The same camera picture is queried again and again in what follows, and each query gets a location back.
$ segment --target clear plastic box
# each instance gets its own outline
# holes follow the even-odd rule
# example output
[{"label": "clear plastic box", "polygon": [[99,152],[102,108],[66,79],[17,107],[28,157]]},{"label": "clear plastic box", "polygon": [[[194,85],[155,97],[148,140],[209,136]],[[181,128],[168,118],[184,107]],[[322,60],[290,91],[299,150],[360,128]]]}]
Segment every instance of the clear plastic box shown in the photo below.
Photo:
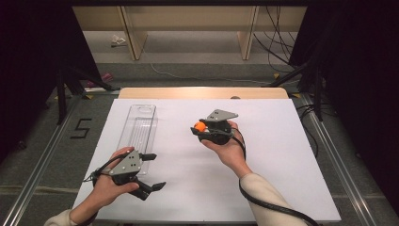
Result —
[{"label": "clear plastic box", "polygon": [[[152,153],[158,117],[155,105],[132,105],[120,136],[118,149],[135,147],[140,153]],[[145,175],[151,161],[142,162],[138,175]]]}]

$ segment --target gray carpet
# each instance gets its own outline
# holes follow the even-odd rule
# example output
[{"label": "gray carpet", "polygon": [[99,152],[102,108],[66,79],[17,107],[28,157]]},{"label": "gray carpet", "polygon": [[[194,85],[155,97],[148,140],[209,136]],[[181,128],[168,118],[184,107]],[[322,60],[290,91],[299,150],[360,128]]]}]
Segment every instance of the gray carpet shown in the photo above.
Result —
[{"label": "gray carpet", "polygon": [[[150,64],[99,64],[101,73],[112,73],[114,80],[109,82],[114,87],[259,87],[265,82],[274,80],[273,69],[268,65],[208,65],[208,64],[154,64],[153,67],[161,73],[156,73]],[[289,67],[279,66],[281,70]],[[240,80],[245,77],[251,81]],[[287,85],[288,90],[295,90],[295,83]],[[36,166],[41,152],[53,134],[57,122],[57,103],[53,94],[48,99],[49,109],[43,110],[37,123],[32,127],[26,138],[27,148],[15,151],[0,166],[0,220],[3,221],[7,210],[13,204],[21,187],[28,179],[30,172]],[[93,155],[103,126],[117,95],[94,95],[92,99],[82,99],[72,113],[65,134],[56,148],[55,155],[44,172],[40,184],[28,204],[19,225],[42,225],[53,216],[73,205],[77,190],[84,179],[88,164]],[[294,98],[295,106],[302,106],[301,99]],[[346,134],[339,117],[334,116],[330,105],[323,106],[324,124],[331,135],[334,144],[344,159],[345,165],[359,187],[361,194],[368,202],[377,225],[399,225],[399,219],[392,211],[389,203],[379,190],[361,159],[355,156],[356,149]],[[82,125],[89,128],[86,138],[72,139],[82,136],[83,131],[75,131],[80,119]],[[317,162],[325,176],[343,220],[338,223],[324,225],[361,225],[352,203],[348,199],[341,181],[333,168],[331,161],[314,130],[309,116],[304,124],[316,137],[319,146]],[[309,137],[315,151],[315,142]],[[95,222],[94,225],[117,225],[116,223]]]}]

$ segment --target floor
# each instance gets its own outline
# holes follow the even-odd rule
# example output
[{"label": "floor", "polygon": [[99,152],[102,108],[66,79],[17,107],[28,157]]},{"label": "floor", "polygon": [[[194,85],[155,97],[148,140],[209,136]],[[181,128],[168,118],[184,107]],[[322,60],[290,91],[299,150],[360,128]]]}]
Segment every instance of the floor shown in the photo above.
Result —
[{"label": "floor", "polygon": [[[256,41],[252,43],[249,60],[242,60],[235,33],[233,32],[150,32],[145,51],[140,60],[133,61],[125,46],[111,47],[113,36],[124,38],[123,32],[86,32],[88,44],[101,73],[112,73],[109,82],[115,87],[148,86],[226,86],[258,87],[274,81],[275,75],[284,75],[292,68],[276,57],[270,56]],[[270,39],[264,33],[256,33],[265,46]],[[295,34],[283,34],[287,45],[293,45]],[[285,58],[280,44],[274,43],[272,51]],[[284,87],[289,93],[297,94],[297,78]],[[295,106],[303,106],[307,95],[295,96]],[[33,193],[27,204],[17,215],[18,225],[42,225],[48,217],[70,208],[76,197],[81,180],[86,173],[89,161],[97,145],[98,138],[106,121],[107,110],[116,93],[92,92],[85,99],[68,99],[69,120],[63,128],[56,126],[56,94],[49,97],[48,109],[43,110],[31,133],[26,138],[27,148],[16,150],[0,165],[0,220],[6,220],[8,211],[18,202],[20,194],[30,181],[35,181]],[[319,136],[317,123],[311,114],[304,117],[303,123],[309,130],[308,136],[313,150],[318,152],[317,162],[326,178],[328,189],[342,216],[342,221],[323,225],[399,225],[399,218],[379,190],[368,170],[356,156],[348,134],[333,107],[324,105],[323,125],[327,128],[336,152],[349,172],[350,181],[367,203],[369,220],[357,212],[356,202],[351,199],[337,172],[325,141]],[[298,109],[301,116],[305,108]],[[89,128],[86,138],[75,126]],[[60,136],[54,137],[54,131]],[[34,174],[38,162],[49,157],[41,174]],[[94,225],[117,225],[110,222],[95,222]]]}]

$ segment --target white sleeve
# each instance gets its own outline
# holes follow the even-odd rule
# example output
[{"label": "white sleeve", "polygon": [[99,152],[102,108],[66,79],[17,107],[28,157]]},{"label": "white sleeve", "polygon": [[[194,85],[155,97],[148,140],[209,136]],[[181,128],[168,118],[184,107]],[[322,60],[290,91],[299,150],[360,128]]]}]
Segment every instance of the white sleeve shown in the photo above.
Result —
[{"label": "white sleeve", "polygon": [[71,210],[65,210],[61,212],[59,215],[54,216],[52,218],[47,219],[44,223],[44,226],[75,226],[77,225],[73,221],[70,220],[70,212]]},{"label": "white sleeve", "polygon": [[[292,208],[268,181],[256,173],[250,173],[241,178],[240,185],[247,194],[256,198],[257,200]],[[259,226],[307,225],[305,221],[300,218],[263,208],[252,202],[249,202],[249,206]]]}]

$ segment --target person's right hand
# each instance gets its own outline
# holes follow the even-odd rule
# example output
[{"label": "person's right hand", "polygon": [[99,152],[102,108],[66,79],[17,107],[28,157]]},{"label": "person's right hand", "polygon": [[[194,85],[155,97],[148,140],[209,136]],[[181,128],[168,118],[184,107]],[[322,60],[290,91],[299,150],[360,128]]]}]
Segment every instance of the person's right hand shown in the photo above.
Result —
[{"label": "person's right hand", "polygon": [[[234,131],[234,136],[240,140],[240,142],[243,142],[243,138],[238,132],[237,123],[233,121],[228,121],[228,123],[231,125],[231,128]],[[230,139],[229,142],[224,145],[215,144],[207,139],[203,139],[201,143],[205,147],[215,151],[215,153],[219,156],[220,161],[232,169],[239,178],[242,178],[243,176],[252,172],[246,163],[244,152],[241,146],[234,139]]]}]

